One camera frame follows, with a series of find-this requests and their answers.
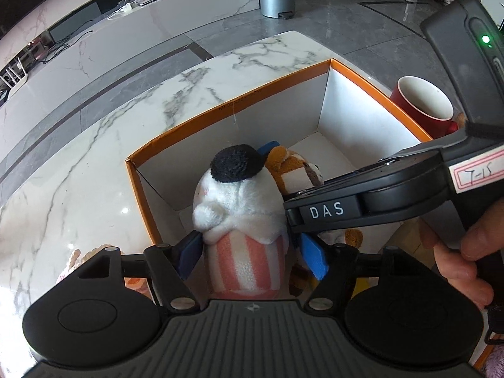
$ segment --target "crosshair logo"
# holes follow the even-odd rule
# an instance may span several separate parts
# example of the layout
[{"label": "crosshair logo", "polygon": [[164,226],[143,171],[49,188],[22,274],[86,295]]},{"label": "crosshair logo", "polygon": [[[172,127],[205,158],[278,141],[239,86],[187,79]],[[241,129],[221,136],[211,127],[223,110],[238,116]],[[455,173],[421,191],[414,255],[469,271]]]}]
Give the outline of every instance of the crosshair logo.
[{"label": "crosshair logo", "polygon": [[255,303],[252,303],[251,305],[248,305],[246,307],[246,309],[251,312],[256,312],[256,311],[259,311],[261,309],[261,307],[259,307],[259,305],[255,304]]}]

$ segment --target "blue gripper pad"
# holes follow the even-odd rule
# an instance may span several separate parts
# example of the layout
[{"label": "blue gripper pad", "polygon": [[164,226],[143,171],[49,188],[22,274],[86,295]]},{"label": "blue gripper pad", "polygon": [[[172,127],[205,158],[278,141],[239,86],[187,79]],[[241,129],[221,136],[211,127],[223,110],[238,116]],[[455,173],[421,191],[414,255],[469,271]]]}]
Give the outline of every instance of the blue gripper pad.
[{"label": "blue gripper pad", "polygon": [[203,235],[195,230],[173,246],[172,262],[182,280],[191,275],[202,254]]},{"label": "blue gripper pad", "polygon": [[257,149],[257,152],[260,155],[268,156],[268,154],[271,152],[271,149],[277,146],[280,146],[280,144],[276,140],[272,140],[271,142],[268,142],[266,145],[262,145],[259,149]]},{"label": "blue gripper pad", "polygon": [[301,234],[301,254],[317,280],[322,280],[329,270],[324,250],[306,233]]}]

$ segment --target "red mug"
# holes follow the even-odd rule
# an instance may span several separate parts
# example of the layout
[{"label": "red mug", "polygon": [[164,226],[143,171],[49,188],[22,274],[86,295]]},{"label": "red mug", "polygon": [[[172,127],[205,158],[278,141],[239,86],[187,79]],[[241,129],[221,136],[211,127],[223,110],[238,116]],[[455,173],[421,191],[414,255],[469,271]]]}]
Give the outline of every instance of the red mug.
[{"label": "red mug", "polygon": [[458,128],[457,123],[452,121],[453,106],[448,97],[425,79],[399,78],[390,99],[433,139],[451,134]]}]

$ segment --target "pink and white striped fabric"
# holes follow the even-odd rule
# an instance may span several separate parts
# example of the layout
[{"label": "pink and white striped fabric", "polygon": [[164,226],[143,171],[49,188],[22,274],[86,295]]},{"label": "pink and white striped fabric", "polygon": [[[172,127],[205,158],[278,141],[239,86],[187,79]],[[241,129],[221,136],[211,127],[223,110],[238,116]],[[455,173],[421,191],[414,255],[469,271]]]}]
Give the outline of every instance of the pink and white striped fabric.
[{"label": "pink and white striped fabric", "polygon": [[214,298],[271,299],[284,274],[284,240],[261,244],[233,230],[216,244],[205,245],[205,259]]}]

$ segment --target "metal screw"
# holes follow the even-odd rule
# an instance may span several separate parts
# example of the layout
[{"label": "metal screw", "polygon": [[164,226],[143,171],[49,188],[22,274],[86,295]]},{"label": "metal screw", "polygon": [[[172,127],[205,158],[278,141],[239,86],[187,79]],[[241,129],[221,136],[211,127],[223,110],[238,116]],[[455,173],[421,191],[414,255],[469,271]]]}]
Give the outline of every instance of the metal screw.
[{"label": "metal screw", "polygon": [[189,297],[177,297],[171,300],[170,305],[176,310],[189,310],[190,308],[193,308],[196,303]]},{"label": "metal screw", "polygon": [[326,297],[312,298],[308,305],[316,311],[325,311],[333,306],[333,302]]}]

